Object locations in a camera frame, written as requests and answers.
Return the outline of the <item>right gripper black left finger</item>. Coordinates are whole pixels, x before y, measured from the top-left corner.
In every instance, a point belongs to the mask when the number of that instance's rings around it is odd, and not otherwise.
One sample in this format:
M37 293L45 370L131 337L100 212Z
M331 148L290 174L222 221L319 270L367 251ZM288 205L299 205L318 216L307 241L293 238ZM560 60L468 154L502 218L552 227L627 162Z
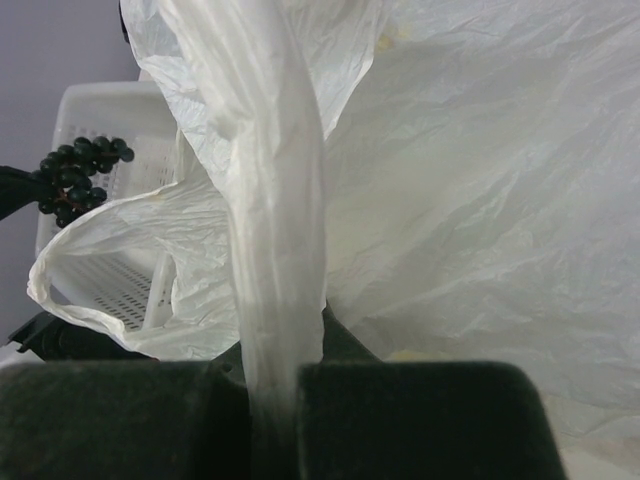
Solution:
M248 479L250 437L234 349L1 370L4 479Z

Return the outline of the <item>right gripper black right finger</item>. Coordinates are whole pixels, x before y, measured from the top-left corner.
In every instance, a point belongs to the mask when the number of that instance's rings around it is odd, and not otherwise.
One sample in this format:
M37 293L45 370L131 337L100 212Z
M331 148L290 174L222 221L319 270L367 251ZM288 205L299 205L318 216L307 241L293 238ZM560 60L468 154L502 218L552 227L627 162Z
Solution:
M563 479L540 395L492 361L377 359L323 313L324 357L297 389L302 479Z

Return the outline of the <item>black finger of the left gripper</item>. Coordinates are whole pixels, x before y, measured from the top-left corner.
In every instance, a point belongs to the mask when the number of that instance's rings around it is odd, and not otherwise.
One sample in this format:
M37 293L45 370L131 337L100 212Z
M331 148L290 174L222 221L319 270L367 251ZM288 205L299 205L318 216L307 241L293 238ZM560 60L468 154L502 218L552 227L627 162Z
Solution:
M1 167L1 220L33 202L44 200L49 194L50 181L40 174Z

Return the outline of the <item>black fake grape bunch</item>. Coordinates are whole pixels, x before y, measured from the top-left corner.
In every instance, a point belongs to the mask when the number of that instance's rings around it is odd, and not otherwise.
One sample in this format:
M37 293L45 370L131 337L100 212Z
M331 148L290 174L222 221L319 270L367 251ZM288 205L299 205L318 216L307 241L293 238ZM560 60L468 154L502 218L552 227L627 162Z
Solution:
M30 174L44 185L37 200L39 211L54 216L59 229L69 226L108 199L106 189L99 187L93 178L112 173L119 163L131 163L134 159L134 150L119 137L80 136L72 144L59 146Z

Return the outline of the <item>white plastic bag lemon print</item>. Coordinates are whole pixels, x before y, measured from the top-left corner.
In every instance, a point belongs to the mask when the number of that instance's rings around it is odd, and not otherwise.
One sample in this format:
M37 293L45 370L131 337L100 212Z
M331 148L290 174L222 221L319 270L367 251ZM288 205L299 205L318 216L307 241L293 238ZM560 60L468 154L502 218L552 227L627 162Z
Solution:
M179 173L58 233L47 311L240 342L262 423L321 311L385 359L515 364L566 443L639 439L635 1L127 1Z

